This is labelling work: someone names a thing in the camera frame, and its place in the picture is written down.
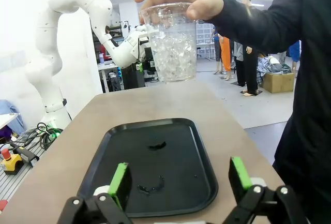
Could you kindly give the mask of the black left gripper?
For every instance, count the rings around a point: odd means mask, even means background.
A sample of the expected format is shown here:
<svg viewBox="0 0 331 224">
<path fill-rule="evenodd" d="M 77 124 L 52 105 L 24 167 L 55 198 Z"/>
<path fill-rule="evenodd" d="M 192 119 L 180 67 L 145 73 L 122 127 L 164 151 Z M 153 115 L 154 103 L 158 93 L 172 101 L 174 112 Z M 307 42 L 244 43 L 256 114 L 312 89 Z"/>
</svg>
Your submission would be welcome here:
<svg viewBox="0 0 331 224">
<path fill-rule="evenodd" d="M 150 47 L 144 48 L 145 56 L 144 61 L 142 63 L 136 63 L 136 70 L 143 71 L 143 70 L 154 70 L 154 59 L 152 55 L 152 50 Z"/>
</svg>

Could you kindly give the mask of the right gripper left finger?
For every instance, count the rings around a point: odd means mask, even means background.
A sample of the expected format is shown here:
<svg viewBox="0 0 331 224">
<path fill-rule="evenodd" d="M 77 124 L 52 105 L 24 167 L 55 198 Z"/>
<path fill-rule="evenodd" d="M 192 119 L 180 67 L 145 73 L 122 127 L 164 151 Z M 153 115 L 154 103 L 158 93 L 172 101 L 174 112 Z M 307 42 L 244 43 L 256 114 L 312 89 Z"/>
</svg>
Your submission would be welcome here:
<svg viewBox="0 0 331 224">
<path fill-rule="evenodd" d="M 119 163 L 105 192 L 89 199 L 69 198 L 58 223 L 132 223 L 125 209 L 132 189 L 129 164 Z"/>
</svg>

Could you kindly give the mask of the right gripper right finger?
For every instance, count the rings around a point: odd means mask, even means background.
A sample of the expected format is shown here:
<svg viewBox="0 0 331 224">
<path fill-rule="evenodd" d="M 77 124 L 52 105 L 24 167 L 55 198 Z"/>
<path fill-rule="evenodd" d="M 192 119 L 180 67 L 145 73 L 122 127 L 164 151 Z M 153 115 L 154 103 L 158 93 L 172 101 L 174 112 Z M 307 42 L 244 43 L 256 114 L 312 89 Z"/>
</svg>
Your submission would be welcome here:
<svg viewBox="0 0 331 224">
<path fill-rule="evenodd" d="M 224 223 L 253 223 L 257 216 L 267 217 L 270 223 L 309 222 L 290 186 L 271 190 L 254 184 L 240 157 L 230 158 L 228 176 L 237 205 Z"/>
</svg>

